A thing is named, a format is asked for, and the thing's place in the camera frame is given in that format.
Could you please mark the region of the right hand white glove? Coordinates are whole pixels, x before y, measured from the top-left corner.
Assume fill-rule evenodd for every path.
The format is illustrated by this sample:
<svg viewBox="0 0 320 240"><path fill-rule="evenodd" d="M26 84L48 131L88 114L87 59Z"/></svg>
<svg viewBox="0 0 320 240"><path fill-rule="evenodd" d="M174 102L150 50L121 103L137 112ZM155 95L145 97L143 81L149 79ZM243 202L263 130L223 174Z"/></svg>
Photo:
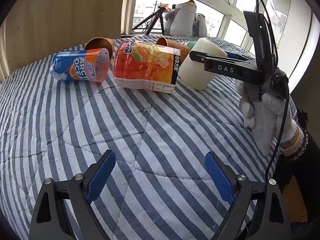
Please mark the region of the right hand white glove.
<svg viewBox="0 0 320 240"><path fill-rule="evenodd" d="M236 80L235 88L241 96L239 102L240 112L244 116L244 126L250 128L253 140L262 155L271 152L272 140L277 139L283 120L285 101L272 94L264 93L260 101L253 102L249 96L254 92L254 87L243 81ZM280 152L289 157L302 146L304 134L296 121L292 118L291 110L287 110L283 134L280 140Z"/></svg>

